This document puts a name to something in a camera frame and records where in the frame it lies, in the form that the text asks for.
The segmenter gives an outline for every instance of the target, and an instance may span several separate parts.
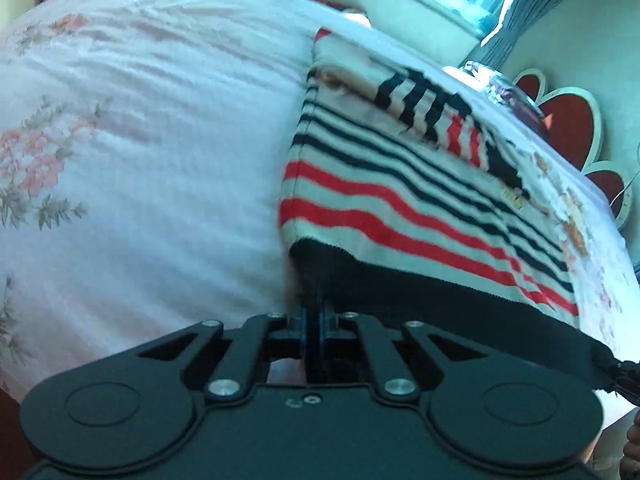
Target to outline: bed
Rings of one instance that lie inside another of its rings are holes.
[[[0,32],[3,390],[293,307],[278,215],[322,27],[460,95],[534,162],[518,169],[558,220],[575,305],[540,310],[639,359],[640,291],[604,196],[417,52],[308,0],[47,0]],[[604,426],[632,408],[598,394]]]

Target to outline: wooden floor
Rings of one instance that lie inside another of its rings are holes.
[[[19,405],[0,390],[0,480],[17,480],[34,464],[18,423]]]

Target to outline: white cable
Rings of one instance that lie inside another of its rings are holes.
[[[638,144],[638,147],[636,148],[636,160],[638,161],[638,164],[640,164],[640,143]],[[636,179],[636,176],[638,176],[639,174],[640,174],[640,170],[636,171],[636,174],[632,177],[632,179],[629,181],[629,183],[611,201],[611,203],[609,204],[609,207],[613,206],[613,203],[618,199],[618,197],[620,195],[622,195],[627,189],[629,189],[629,186],[631,186],[633,181]]]

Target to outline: finger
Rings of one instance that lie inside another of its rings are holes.
[[[629,442],[640,444],[640,426],[633,425],[629,428],[629,431],[626,432],[626,438]]]
[[[636,444],[635,442],[627,442],[622,452],[625,454],[625,456],[628,456],[629,458],[638,460],[640,462],[640,444]]]
[[[640,472],[640,462],[625,456],[620,460],[620,478],[632,480]]]

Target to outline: curtain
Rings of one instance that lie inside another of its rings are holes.
[[[473,49],[468,56],[469,60],[500,70],[524,31],[562,2],[562,0],[512,1],[513,3],[509,6],[510,0],[505,0],[505,8],[498,23],[497,33],[492,32]]]

